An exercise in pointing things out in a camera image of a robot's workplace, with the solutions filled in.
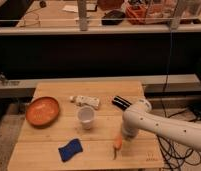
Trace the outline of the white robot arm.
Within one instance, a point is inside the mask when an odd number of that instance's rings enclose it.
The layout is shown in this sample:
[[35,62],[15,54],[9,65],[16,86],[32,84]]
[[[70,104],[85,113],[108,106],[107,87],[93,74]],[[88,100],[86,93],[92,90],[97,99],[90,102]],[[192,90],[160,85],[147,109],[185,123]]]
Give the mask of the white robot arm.
[[201,124],[156,116],[151,110],[151,103],[146,99],[130,105],[122,116],[122,136],[133,139],[141,129],[201,152]]

